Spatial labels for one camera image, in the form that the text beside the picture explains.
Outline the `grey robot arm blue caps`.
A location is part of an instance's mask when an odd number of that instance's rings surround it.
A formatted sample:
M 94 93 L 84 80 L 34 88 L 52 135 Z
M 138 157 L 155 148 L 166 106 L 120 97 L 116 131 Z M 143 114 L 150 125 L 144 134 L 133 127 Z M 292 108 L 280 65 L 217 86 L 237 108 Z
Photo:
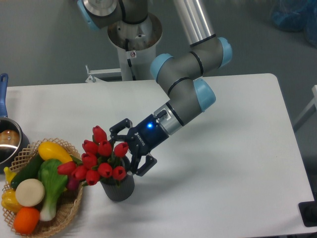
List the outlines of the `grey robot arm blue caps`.
M 180 58 L 156 54 L 162 26 L 147 1 L 80 0 L 77 5 L 91 29 L 107 28 L 122 80 L 153 78 L 169 98 L 138 125 L 125 119 L 110 129 L 112 140 L 128 143 L 130 173 L 142 176 L 156 163 L 151 150 L 215 102 L 203 75 L 231 61 L 231 45 L 216 36 L 200 0 L 174 2 L 191 49 Z

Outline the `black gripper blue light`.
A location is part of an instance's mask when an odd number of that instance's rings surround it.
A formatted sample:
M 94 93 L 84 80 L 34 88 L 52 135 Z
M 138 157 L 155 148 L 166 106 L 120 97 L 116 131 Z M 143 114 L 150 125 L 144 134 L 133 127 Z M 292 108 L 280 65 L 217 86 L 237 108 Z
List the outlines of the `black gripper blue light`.
M 169 135 L 157 122 L 154 115 L 149 115 L 135 127 L 131 127 L 132 121 L 128 118 L 115 124 L 109 129 L 109 141 L 111 143 L 117 141 L 128 143 L 132 157 L 127 174 L 142 177 L 157 163 L 157 159 L 150 154 L 151 150 L 168 139 Z M 126 128 L 130 128 L 127 135 L 118 135 Z M 142 156 L 145 156 L 145 162 L 141 167 L 138 167 Z

